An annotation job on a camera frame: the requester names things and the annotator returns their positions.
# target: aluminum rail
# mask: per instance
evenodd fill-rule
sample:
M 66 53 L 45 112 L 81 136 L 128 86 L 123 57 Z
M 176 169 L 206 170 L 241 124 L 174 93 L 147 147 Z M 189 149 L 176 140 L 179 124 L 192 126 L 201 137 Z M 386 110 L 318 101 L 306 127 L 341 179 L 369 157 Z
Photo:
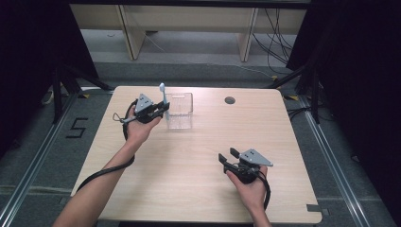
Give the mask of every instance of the aluminum rail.
M 9 198 L 8 203 L 3 208 L 0 215 L 0 223 L 2 227 L 8 227 L 11 225 L 13 219 L 15 218 L 21 204 L 29 191 L 30 186 L 34 182 L 36 176 L 41 170 L 41 166 L 52 147 L 60 128 L 63 126 L 66 116 L 70 111 L 75 100 L 77 100 L 78 94 L 70 95 L 64 104 L 64 112 L 62 113 L 58 122 L 54 123 L 51 127 L 44 141 L 42 142 L 40 148 L 38 149 L 35 157 L 32 159 L 28 169 L 26 170 L 22 180 L 15 187 L 14 192 Z
M 305 96 L 300 96 L 300 102 L 302 107 L 308 107 L 309 103 L 307 102 L 307 98 Z M 324 136 L 322 128 L 319 124 L 316 124 L 313 116 L 310 112 L 305 112 L 306 119 L 309 123 L 310 128 L 312 129 L 316 140 L 321 147 L 324 159 L 326 160 L 331 173 L 333 174 L 334 180 L 339 187 L 340 193 L 344 198 L 346 205 L 351 213 L 352 218 L 357 227 L 369 227 L 371 224 L 366 217 L 366 214 L 357 199 L 357 195 L 349 184 L 344 172 L 342 171 L 339 162 L 337 161 L 336 154 L 330 148 L 327 139 Z

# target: black cable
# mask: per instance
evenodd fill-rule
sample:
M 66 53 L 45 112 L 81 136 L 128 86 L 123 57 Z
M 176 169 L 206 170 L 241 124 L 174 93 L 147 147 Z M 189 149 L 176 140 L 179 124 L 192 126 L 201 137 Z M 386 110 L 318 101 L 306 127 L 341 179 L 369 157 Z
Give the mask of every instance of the black cable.
M 268 49 L 267 47 L 265 47 L 257 38 L 256 36 L 253 34 L 254 39 L 256 40 L 256 42 L 259 44 L 259 46 L 267 53 L 271 54 L 274 58 L 276 58 L 278 61 L 282 62 L 282 63 L 287 63 L 285 59 L 281 58 L 278 54 L 272 52 L 270 49 Z
M 123 169 L 123 168 L 126 168 L 126 167 L 130 166 L 130 165 L 133 163 L 134 160 L 135 160 L 135 156 L 133 156 L 132 158 L 130 158 L 130 160 L 127 161 L 127 162 L 126 162 L 125 164 L 123 164 L 123 165 L 114 166 L 114 167 L 110 167 L 110 168 L 105 168 L 105 169 L 102 169 L 102 170 L 100 170 L 100 171 L 98 171 L 98 172 L 92 174 L 92 175 L 89 176 L 85 181 L 83 181 L 83 183 L 80 184 L 80 186 L 79 186 L 79 188 L 77 189 L 77 191 L 80 191 L 80 189 L 81 189 L 83 186 L 85 186 L 88 182 L 90 182 L 90 181 L 93 180 L 94 178 L 97 178 L 97 177 L 100 177 L 100 176 L 102 176 L 102 175 L 104 175 L 104 174 L 111 173 L 111 172 L 115 172 L 115 171 L 117 171 L 117 170 L 120 170 L 120 169 Z
M 280 35 L 281 39 L 284 41 L 284 43 L 286 43 L 286 44 L 283 44 L 284 48 L 286 48 L 286 49 L 288 49 L 288 50 L 292 50 L 292 45 L 289 44 L 289 43 L 286 41 L 286 38 L 284 38 L 284 36 L 281 34 L 280 31 L 279 31 L 279 35 Z
M 263 185 L 265 185 L 266 188 L 266 197 L 265 197 L 265 201 L 263 202 L 263 207 L 268 208 L 269 205 L 269 201 L 270 201 L 270 195 L 271 195 L 271 191 L 270 191 L 270 185 L 268 183 L 268 180 L 266 178 L 266 175 L 263 174 L 261 171 L 258 171 L 258 174 L 254 173 L 256 175 L 257 178 L 259 178 L 260 181 L 262 181 Z
M 285 48 L 285 49 L 288 49 L 288 50 L 292 50 L 292 46 L 290 45 L 290 44 L 288 44 L 288 46 L 286 46 L 286 45 L 283 45 L 283 47 Z
M 268 19 L 269 19 L 271 28 L 273 29 L 273 36 L 271 37 L 271 36 L 269 36 L 269 34 L 268 34 L 268 36 L 269 36 L 269 38 L 270 38 L 270 45 L 269 45 L 268 50 L 269 50 L 269 51 L 271 50 L 271 46 L 272 46 L 273 42 L 277 43 L 277 42 L 274 40 L 274 37 L 277 36 L 278 40 L 280 41 L 280 43 L 277 43 L 277 44 L 280 44 L 280 46 L 282 47 L 283 55 L 284 55 L 284 57 L 285 57 L 284 59 L 282 59 L 281 57 L 279 57 L 279 60 L 281 60 L 282 63 L 287 64 L 287 63 L 288 63 L 287 51 L 286 51 L 286 49 L 284 48 L 284 45 L 283 45 L 283 43 L 281 42 L 280 37 L 278 36 L 278 33 L 277 33 L 277 29 L 276 29 L 276 26 L 278 26 L 278 19 L 279 19 L 279 18 L 277 18 L 277 20 L 276 20 L 276 26 L 274 26 L 274 24 L 273 24 L 273 22 L 272 22 L 272 20 L 271 20 L 271 18 L 270 18 L 270 16 L 269 16 L 269 14 L 268 14 L 268 11 L 267 11 L 266 9 L 264 9 L 264 10 L 265 10 L 266 15 L 267 15 L 267 17 L 268 17 Z M 277 15 L 277 17 L 279 17 L 279 11 L 277 11 L 277 10 L 276 10 L 276 15 Z M 272 70 L 274 73 L 277 73 L 277 74 L 284 74 L 284 73 L 277 72 L 277 71 L 275 71 L 275 70 L 273 70 L 273 69 L 271 68 L 269 55 L 268 55 L 268 66 L 269 66 L 269 69 Z
M 280 32 L 280 24 L 279 24 L 279 19 L 280 19 L 280 9 L 276 9 L 276 33 L 277 33 L 277 38 L 278 38 L 278 40 L 279 40 L 279 42 L 280 42 L 280 45 L 281 45 L 281 49 L 282 49 L 282 51 L 283 51 L 283 54 L 284 54 L 284 56 L 286 57 L 286 60 L 288 61 L 288 58 L 289 58 L 289 54 L 288 54 L 288 52 L 286 51 L 286 49 L 284 48 L 284 44 L 283 44 L 283 40 L 284 40 L 284 37 L 283 37 L 283 35 L 281 34 L 281 32 Z
M 324 104 L 319 104 L 318 108 L 327 108 L 326 105 Z M 299 108 L 299 109 L 292 109 L 292 110 L 287 110 L 288 112 L 288 116 L 289 116 L 289 121 L 292 121 L 292 119 L 295 117 L 295 115 L 302 113 L 302 112 L 306 112 L 306 111 L 311 111 L 312 107 L 308 106 L 308 107 L 303 107 L 303 108 Z M 326 121 L 336 121 L 335 119 L 328 119 L 326 117 L 323 117 L 321 115 L 319 115 L 319 118 L 326 120 Z
M 128 118 L 128 117 L 129 117 L 130 110 L 131 110 L 132 106 L 135 105 L 135 104 L 136 104 L 136 101 L 132 102 L 132 104 L 129 106 L 129 108 L 128 108 L 127 111 L 126 111 L 125 118 Z M 123 124 L 123 133 L 124 133 L 124 137 L 125 137 L 126 140 L 127 140 L 127 138 L 128 138 L 127 127 L 128 127 L 128 124 Z M 130 158 L 125 164 L 122 164 L 122 165 L 119 165 L 119 166 L 110 167 L 110 168 L 105 168 L 105 169 L 102 169 L 102 170 L 100 170 L 100 171 L 98 171 L 98 172 L 92 174 L 91 176 L 89 176 L 88 178 L 86 178 L 85 181 L 83 181 L 83 182 L 80 184 L 80 186 L 79 186 L 78 189 L 77 189 L 77 192 L 80 191 L 80 189 L 81 189 L 83 186 L 85 186 L 88 182 L 90 182 L 91 180 L 93 180 L 93 179 L 95 179 L 95 178 L 97 178 L 97 177 L 100 177 L 100 176 L 102 176 L 102 175 L 104 175 L 104 174 L 111 173 L 111 172 L 115 172 L 115 171 L 117 171 L 117 170 L 126 168 L 126 167 L 132 165 L 132 163 L 133 163 L 134 160 L 135 160 L 135 155 L 133 155 L 133 157 Z

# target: human hand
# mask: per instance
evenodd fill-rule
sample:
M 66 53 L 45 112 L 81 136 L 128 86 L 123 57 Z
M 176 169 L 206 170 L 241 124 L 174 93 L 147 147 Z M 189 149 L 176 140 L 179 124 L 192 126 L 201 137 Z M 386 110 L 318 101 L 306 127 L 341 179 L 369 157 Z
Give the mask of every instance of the human hand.
M 132 106 L 129 112 L 129 117 L 133 116 L 133 110 L 135 106 Z M 127 142 L 137 142 L 137 143 L 144 143 L 149 135 L 151 130 L 159 124 L 162 117 L 156 117 L 152 121 L 148 122 L 147 124 L 143 124 L 137 120 L 131 121 L 127 126 Z
M 266 166 L 261 166 L 260 171 L 266 176 L 268 173 L 268 168 Z M 244 184 L 233 172 L 227 170 L 226 174 L 236 187 L 242 203 L 249 212 L 252 213 L 265 210 L 263 207 L 263 202 L 266 195 L 266 188 L 260 179 L 257 178 L 252 183 Z

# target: forearm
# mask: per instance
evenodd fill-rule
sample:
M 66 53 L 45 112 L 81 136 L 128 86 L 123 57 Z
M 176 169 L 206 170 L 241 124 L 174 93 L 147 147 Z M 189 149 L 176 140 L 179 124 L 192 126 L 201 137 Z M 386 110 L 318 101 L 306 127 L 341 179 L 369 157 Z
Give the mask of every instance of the forearm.
M 103 168 L 125 164 L 142 144 L 128 141 Z M 67 203 L 54 226 L 93 226 L 106 206 L 125 169 L 99 176 L 85 186 Z
M 251 217 L 253 219 L 253 227 L 271 227 L 271 223 L 268 216 L 263 209 L 253 209 L 249 210 Z

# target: gray floor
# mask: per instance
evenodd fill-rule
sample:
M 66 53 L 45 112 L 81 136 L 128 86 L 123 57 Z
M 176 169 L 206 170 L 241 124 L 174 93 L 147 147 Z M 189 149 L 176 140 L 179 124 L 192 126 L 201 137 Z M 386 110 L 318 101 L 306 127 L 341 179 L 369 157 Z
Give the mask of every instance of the gray floor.
M 216 86 L 258 88 L 272 83 L 272 76 L 282 77 L 289 71 L 269 59 L 253 42 L 248 62 L 239 61 L 234 34 L 157 32 L 149 34 L 137 61 L 131 61 L 121 31 L 82 31 L 101 79 L 111 85 L 158 85 L 160 78 L 170 86 Z M 263 35 L 257 35 L 269 44 Z M 295 37 L 288 36 L 293 43 Z M 81 81 L 82 86 L 92 86 Z M 295 95 L 296 81 L 282 86 L 283 95 Z M 80 167 L 107 108 L 110 94 L 95 94 L 75 100 L 61 130 L 35 177 L 11 226 L 49 226 L 68 200 Z M 301 107 L 299 101 L 285 100 L 288 109 Z M 10 150 L 0 161 L 0 205 L 4 207 L 13 188 L 24 176 L 42 141 L 51 127 L 52 105 L 35 113 L 34 121 L 20 136 L 21 146 Z M 343 138 L 327 109 L 320 109 L 321 127 L 336 154 L 349 184 L 353 188 L 371 226 L 395 226 L 386 207 L 377 196 L 360 165 L 351 160 L 352 150 Z M 79 139 L 71 126 L 85 128 Z M 323 221 L 316 226 L 356 226 L 353 217 L 333 178 L 320 145 L 301 113 L 292 120 L 292 127 L 303 154 L 316 197 L 323 212 Z M 102 220 L 98 226 L 118 226 L 118 222 Z M 166 223 L 135 223 L 135 226 L 167 226 Z M 275 224 L 275 226 L 310 226 Z

